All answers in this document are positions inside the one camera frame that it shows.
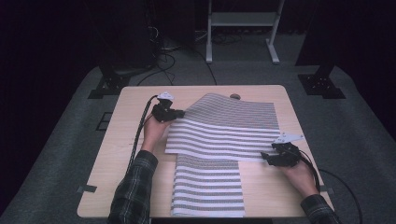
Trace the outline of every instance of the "hand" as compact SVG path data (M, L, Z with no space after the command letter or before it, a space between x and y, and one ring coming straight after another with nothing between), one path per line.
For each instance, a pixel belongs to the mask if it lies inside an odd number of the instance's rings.
M289 182L301 193L303 198L318 194L311 170L303 161L299 161L293 167L278 166L278 168L285 174Z
M172 121L159 122L151 114L145 120L144 134L145 139L142 144L142 150L154 152L155 145L163 137L166 127L168 127Z

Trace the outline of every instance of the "flannel shirt sleeve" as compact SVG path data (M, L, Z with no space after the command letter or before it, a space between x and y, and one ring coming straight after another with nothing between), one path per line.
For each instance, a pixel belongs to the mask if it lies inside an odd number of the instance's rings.
M314 224L341 224L338 216L326 203L320 194L306 197L301 202L301 207L311 223Z
M148 224L152 177L158 160L140 150L129 172L117 186L107 223Z

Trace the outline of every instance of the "striped cloth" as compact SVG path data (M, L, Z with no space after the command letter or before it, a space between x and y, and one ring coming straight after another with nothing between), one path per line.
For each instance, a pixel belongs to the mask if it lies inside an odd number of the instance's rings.
M177 153L174 216L243 217L238 161L263 162L279 137L274 104L209 93L170 127L166 153Z

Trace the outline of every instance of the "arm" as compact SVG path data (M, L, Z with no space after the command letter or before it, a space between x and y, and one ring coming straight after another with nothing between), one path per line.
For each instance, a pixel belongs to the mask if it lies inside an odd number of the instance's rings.
M315 187L315 182L309 167L302 161L293 167L278 167L288 178L289 182L303 196L301 207L311 223L336 224L341 223L338 216L327 205L324 198Z
M142 148L117 186L107 223L149 223L152 177L158 164L152 153L169 124L152 117L146 119Z

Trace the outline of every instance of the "gray carpet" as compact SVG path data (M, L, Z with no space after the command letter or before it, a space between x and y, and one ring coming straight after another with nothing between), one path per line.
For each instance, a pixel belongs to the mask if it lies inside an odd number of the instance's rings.
M279 35L275 44L281 64L272 65L263 36L243 35L240 42L215 45L210 67L218 85L284 86L318 167L348 183L360 202L364 223L396 223L395 141L340 68L333 69L331 79L346 99L325 100L305 94L297 75L313 74L318 67L294 66L303 41L303 35ZM168 46L174 47L175 43L169 42ZM196 49L205 55L205 45ZM169 54L176 63L168 70L168 77L158 73L141 85L170 85L170 81L173 85L214 84L205 61L196 51L183 49ZM162 56L160 67L165 68L172 61L171 57ZM158 70L132 77L130 85ZM103 218L77 215L81 198L77 189L87 183L105 135L96 131L96 126L105 112L113 111L118 99L88 99L101 75L98 68L93 68L83 80L0 223L106 222ZM334 190L331 198L339 217L344 223L359 223L357 206L347 189L332 176L321 175L327 187ZM280 218L274 223L308 222L306 218Z

